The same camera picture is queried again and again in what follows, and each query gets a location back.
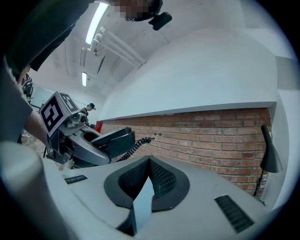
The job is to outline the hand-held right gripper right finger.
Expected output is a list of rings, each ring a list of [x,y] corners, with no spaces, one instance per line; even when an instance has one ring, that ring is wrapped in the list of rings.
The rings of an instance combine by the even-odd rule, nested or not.
[[[152,213],[139,240],[244,240],[265,219],[264,205],[222,176],[149,156]]]

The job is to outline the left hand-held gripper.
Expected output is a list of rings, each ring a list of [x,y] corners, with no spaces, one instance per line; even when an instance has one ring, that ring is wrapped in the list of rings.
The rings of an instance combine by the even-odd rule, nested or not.
[[[110,158],[91,141],[100,137],[96,130],[86,127],[83,114],[67,93],[56,91],[39,112],[47,132],[49,149],[62,156],[61,163],[74,157],[94,165],[106,165]]]

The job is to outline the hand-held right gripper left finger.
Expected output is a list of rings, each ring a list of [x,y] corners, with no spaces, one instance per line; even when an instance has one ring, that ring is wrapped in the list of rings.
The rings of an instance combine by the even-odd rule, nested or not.
[[[150,219],[148,157],[62,174],[79,201],[109,226],[134,236]]]

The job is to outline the person's left forearm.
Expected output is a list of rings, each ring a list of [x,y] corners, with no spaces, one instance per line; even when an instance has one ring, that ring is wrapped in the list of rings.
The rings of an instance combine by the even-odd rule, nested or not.
[[[46,128],[44,127],[42,118],[36,111],[32,111],[29,118],[27,119],[27,122],[24,126],[24,129],[40,140],[46,147],[50,147],[48,143],[48,135]]]

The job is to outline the person's light trousers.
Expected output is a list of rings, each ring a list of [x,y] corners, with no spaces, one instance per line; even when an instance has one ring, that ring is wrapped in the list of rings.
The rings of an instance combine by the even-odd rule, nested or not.
[[[59,212],[42,159],[33,149],[0,142],[0,179],[30,226],[45,240],[79,240]]]

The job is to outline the black desk lamp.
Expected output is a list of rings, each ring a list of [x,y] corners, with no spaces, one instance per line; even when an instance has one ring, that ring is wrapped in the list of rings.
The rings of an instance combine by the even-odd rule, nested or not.
[[[263,180],[263,174],[265,172],[279,173],[283,170],[283,166],[282,166],[280,157],[279,157],[278,152],[275,149],[275,146],[272,142],[272,138],[269,134],[267,126],[262,125],[261,131],[262,131],[262,135],[263,135],[264,142],[265,142],[265,152],[264,152],[263,158],[260,163],[260,168],[262,170],[261,175],[257,179],[256,188],[253,193],[253,196],[257,195],[257,192],[258,192],[261,182]]]

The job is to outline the white ceiling pipes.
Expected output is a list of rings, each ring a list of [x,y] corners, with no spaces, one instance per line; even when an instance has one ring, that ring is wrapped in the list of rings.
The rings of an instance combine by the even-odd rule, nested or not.
[[[140,68],[147,62],[132,47],[103,26],[92,39],[89,50],[94,52],[96,57],[108,50],[135,68]]]

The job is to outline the long ceiling light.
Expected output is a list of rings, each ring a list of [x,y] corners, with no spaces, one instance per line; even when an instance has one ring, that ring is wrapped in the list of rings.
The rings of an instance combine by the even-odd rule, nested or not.
[[[88,29],[88,32],[86,35],[85,42],[87,44],[90,45],[92,43],[93,37],[94,37],[95,32],[98,27],[98,24],[100,23],[102,17],[104,16],[105,12],[107,11],[108,7],[109,7],[109,5],[107,5],[105,3],[102,3],[102,2],[99,3],[99,5],[94,13],[94,16],[90,22],[90,26],[89,26],[89,29]]]

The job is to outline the person's dark shirt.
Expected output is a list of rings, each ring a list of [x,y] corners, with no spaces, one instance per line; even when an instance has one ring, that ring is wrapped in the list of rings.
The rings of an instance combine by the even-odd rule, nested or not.
[[[17,80],[34,61],[44,62],[95,0],[0,0],[0,142],[16,142],[31,106]]]

